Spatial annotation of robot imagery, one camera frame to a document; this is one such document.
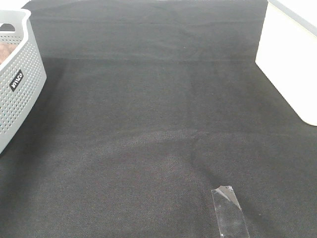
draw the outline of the white box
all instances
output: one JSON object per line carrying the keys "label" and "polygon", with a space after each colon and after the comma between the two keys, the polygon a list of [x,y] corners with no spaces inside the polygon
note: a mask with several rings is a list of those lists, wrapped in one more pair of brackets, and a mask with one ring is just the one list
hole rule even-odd
{"label": "white box", "polygon": [[0,10],[0,22],[15,31],[0,31],[0,42],[16,49],[0,65],[0,153],[20,128],[46,80],[41,55],[24,9]]}
{"label": "white box", "polygon": [[0,0],[0,9],[19,9],[30,0]]}
{"label": "white box", "polygon": [[317,125],[317,2],[269,0],[256,63],[298,116]]}

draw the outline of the tape piece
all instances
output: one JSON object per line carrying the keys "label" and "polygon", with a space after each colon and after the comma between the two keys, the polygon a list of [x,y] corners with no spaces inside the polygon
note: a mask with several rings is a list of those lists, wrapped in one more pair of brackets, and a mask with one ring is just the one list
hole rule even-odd
{"label": "tape piece", "polygon": [[211,191],[221,238],[250,238],[243,212],[231,186]]}

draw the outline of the black fabric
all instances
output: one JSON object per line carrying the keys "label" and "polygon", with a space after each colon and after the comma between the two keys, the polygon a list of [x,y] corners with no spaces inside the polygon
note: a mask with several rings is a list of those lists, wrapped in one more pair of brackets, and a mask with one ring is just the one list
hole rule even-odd
{"label": "black fabric", "polygon": [[317,237],[317,129],[255,64],[267,2],[32,1],[47,71],[0,157],[2,238]]}

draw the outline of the gray plastic basket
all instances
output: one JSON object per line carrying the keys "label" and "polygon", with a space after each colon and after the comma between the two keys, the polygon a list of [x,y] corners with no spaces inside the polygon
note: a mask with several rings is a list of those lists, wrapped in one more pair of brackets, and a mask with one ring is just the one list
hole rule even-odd
{"label": "gray plastic basket", "polygon": [[17,48],[0,65],[0,153],[32,109],[46,80],[46,73],[25,9],[0,10],[0,23],[14,32],[0,31],[0,42]]}

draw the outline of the basket label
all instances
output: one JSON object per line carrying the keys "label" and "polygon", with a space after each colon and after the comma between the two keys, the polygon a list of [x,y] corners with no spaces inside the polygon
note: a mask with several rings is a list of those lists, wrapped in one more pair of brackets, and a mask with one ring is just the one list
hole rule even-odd
{"label": "basket label", "polygon": [[10,83],[10,88],[14,92],[15,89],[19,86],[20,82],[22,81],[24,75],[21,70],[19,70],[18,74],[14,77],[14,79]]}

